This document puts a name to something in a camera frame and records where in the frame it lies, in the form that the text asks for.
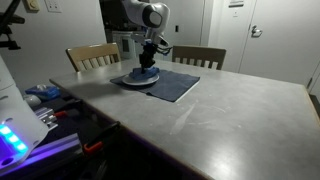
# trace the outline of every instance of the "dark blue cloth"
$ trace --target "dark blue cloth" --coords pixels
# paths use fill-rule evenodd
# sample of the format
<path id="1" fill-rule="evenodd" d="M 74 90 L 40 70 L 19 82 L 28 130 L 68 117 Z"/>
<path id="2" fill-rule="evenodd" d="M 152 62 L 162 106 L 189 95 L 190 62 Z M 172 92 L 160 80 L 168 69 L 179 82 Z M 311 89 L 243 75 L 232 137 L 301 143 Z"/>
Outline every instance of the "dark blue cloth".
<path id="1" fill-rule="evenodd" d="M 157 67 L 145 68 L 145 73 L 141 73 L 141 68 L 134 68 L 129 76 L 134 80 L 145 80 L 157 75 L 160 72 Z"/>
<path id="2" fill-rule="evenodd" d="M 170 102 L 175 102 L 200 80 L 200 77 L 160 70 L 157 82 L 145 86 L 130 86 L 122 82 L 123 77 L 111 79 L 110 82 L 123 88 L 137 90 Z"/>

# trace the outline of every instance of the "blue led light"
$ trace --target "blue led light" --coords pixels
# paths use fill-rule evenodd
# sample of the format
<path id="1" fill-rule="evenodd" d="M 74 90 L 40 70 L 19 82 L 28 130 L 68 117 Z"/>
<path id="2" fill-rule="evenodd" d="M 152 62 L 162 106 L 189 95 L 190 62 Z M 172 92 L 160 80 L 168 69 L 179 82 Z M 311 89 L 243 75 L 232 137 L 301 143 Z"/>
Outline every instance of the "blue led light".
<path id="1" fill-rule="evenodd" d="M 0 125 L 0 138 L 7 141 L 7 143 L 11 144 L 18 151 L 27 151 L 28 147 L 10 130 L 9 127 L 1 124 Z"/>
<path id="2" fill-rule="evenodd" d="M 12 135 L 9 137 L 9 141 L 15 143 L 19 141 L 19 138 L 16 135 Z"/>
<path id="3" fill-rule="evenodd" d="M 0 132 L 1 132 L 1 134 L 6 135 L 6 134 L 11 133 L 11 130 L 7 126 L 1 125 Z"/>

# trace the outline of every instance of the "table surface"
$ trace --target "table surface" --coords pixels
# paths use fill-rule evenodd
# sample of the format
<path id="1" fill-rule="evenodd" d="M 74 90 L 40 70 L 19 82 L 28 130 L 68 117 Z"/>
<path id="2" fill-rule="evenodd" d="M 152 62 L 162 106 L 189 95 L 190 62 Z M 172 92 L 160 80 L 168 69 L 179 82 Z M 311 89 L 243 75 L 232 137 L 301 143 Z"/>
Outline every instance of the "table surface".
<path id="1" fill-rule="evenodd" d="M 134 67 L 128 60 L 50 81 L 204 176 L 320 178 L 319 118 L 304 86 L 157 61 L 200 76 L 172 103 L 110 83 Z"/>

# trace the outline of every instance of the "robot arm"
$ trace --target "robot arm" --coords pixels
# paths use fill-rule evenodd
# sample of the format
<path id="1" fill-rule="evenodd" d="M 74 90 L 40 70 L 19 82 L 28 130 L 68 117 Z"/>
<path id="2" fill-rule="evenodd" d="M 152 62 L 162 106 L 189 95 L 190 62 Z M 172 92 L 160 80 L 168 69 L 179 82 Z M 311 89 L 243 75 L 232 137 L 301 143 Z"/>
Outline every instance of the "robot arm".
<path id="1" fill-rule="evenodd" d="M 141 73 L 145 73 L 145 68 L 154 65 L 154 54 L 168 54 L 171 48 L 159 48 L 159 45 L 168 46 L 168 42 L 163 38 L 169 16 L 170 9 L 163 3 L 145 3 L 138 0 L 121 0 L 130 21 L 135 24 L 147 27 L 146 36 L 132 35 L 131 38 L 143 44 L 143 53 L 139 55 Z"/>

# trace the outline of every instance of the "wooden chair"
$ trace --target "wooden chair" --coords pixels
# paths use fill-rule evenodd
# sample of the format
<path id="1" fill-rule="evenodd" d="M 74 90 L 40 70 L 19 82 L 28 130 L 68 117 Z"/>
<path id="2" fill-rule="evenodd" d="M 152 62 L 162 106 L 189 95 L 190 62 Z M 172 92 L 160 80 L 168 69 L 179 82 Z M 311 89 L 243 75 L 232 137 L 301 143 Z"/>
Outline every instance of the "wooden chair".
<path id="1" fill-rule="evenodd" d="M 75 47 L 66 53 L 77 72 L 121 61 L 116 43 Z"/>
<path id="2" fill-rule="evenodd" d="M 210 69 L 212 64 L 216 62 L 218 63 L 216 69 L 221 70 L 225 55 L 225 49 L 201 46 L 173 46 L 172 62 L 176 62 L 178 59 L 181 64 L 208 67 Z"/>

